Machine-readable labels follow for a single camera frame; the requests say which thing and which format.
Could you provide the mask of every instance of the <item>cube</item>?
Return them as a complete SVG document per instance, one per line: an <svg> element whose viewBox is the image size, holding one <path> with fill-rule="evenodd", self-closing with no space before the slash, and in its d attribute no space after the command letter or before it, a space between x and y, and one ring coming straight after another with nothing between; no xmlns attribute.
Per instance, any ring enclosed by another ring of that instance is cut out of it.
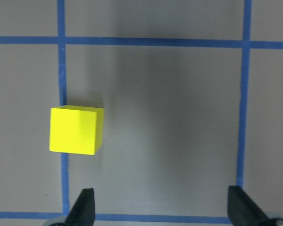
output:
<svg viewBox="0 0 283 226"><path fill-rule="evenodd" d="M103 108L54 107L50 114L50 150L93 155L102 144L103 124Z"/></svg>

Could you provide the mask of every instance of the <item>cube top face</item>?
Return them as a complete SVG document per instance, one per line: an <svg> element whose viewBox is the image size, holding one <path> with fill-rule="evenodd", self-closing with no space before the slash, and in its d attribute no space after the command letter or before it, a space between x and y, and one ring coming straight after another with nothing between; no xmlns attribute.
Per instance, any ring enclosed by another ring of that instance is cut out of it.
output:
<svg viewBox="0 0 283 226"><path fill-rule="evenodd" d="M50 150L95 154L102 142L102 108L65 105L51 109Z"/></svg>

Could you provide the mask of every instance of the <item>grid square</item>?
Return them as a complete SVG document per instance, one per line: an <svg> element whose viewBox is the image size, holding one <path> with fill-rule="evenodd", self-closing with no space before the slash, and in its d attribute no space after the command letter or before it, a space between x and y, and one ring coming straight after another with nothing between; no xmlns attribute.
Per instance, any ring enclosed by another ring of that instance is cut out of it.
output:
<svg viewBox="0 0 283 226"><path fill-rule="evenodd" d="M283 50L251 51L245 188L283 214Z"/></svg>
<svg viewBox="0 0 283 226"><path fill-rule="evenodd" d="M65 6L67 36L242 38L243 1L66 0Z"/></svg>
<svg viewBox="0 0 283 226"><path fill-rule="evenodd" d="M102 148L69 157L71 203L94 187L97 213L226 216L241 50L75 45L67 53L68 104L106 109Z"/></svg>
<svg viewBox="0 0 283 226"><path fill-rule="evenodd" d="M52 0L0 0L0 36L57 35L57 4Z"/></svg>
<svg viewBox="0 0 283 226"><path fill-rule="evenodd" d="M252 2L251 40L283 41L283 0Z"/></svg>
<svg viewBox="0 0 283 226"><path fill-rule="evenodd" d="M0 211L61 212L60 155L48 150L56 52L0 45Z"/></svg>

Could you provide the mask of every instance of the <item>vertical blue line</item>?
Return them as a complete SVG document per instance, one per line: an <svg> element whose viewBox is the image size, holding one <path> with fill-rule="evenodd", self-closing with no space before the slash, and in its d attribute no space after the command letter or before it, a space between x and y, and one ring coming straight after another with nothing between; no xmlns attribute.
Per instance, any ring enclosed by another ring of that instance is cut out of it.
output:
<svg viewBox="0 0 283 226"><path fill-rule="evenodd" d="M58 10L58 86L60 105L67 104L66 89L66 46L65 46L65 2L57 0ZM62 174L62 203L63 214L69 213L69 176L68 176L68 154L61 154Z"/></svg>
<svg viewBox="0 0 283 226"><path fill-rule="evenodd" d="M243 16L243 41L242 41L242 64L241 64L241 100L239 111L239 144L237 155L236 184L244 185L244 157L245 135L247 122L247 98L250 69L250 24L251 24L251 0L244 0Z"/></svg>

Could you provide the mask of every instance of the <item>metal screw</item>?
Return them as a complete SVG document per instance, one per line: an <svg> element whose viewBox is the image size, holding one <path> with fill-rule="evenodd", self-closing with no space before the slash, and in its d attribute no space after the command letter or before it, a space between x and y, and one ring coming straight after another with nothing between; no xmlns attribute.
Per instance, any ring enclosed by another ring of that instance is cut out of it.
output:
<svg viewBox="0 0 283 226"><path fill-rule="evenodd" d="M276 224L277 226L283 226L283 220L277 220Z"/></svg>

